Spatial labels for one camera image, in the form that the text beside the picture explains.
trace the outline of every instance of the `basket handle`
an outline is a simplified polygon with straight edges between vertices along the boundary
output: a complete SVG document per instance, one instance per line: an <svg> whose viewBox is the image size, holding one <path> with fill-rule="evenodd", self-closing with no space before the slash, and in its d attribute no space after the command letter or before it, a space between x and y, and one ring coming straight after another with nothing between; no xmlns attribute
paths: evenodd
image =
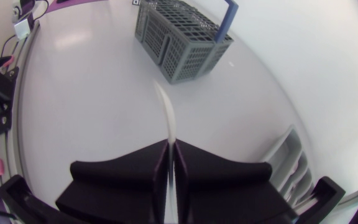
<svg viewBox="0 0 358 224"><path fill-rule="evenodd" d="M224 16L221 27L215 35L215 42L220 43L225 38L231 23L233 22L234 16L239 8L239 5L234 0L225 0L229 4L229 8L227 9L226 15Z"/></svg>

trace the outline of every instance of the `black bracket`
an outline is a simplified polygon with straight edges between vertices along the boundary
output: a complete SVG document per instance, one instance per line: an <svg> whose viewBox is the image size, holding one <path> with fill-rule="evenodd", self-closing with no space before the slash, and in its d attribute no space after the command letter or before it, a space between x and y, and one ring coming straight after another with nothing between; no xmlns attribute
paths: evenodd
<svg viewBox="0 0 358 224"><path fill-rule="evenodd" d="M0 73L0 134L12 128L12 106L19 68Z"/></svg>

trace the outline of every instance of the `white surface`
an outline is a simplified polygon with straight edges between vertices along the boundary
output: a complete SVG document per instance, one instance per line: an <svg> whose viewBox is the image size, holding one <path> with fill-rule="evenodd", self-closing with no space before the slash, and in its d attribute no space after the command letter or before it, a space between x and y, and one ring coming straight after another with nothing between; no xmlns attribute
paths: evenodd
<svg viewBox="0 0 358 224"><path fill-rule="evenodd" d="M255 162L295 124L308 149L290 101L236 36L211 74L172 86L134 37L137 11L127 1L100 1L41 18L19 121L37 197L55 206L75 160L113 159L167 137L153 80L173 103L181 140Z"/></svg>
<svg viewBox="0 0 358 224"><path fill-rule="evenodd" d="M223 0L195 0L222 19ZM358 190L358 0L235 0L234 31L272 71L310 136L314 179Z"/></svg>

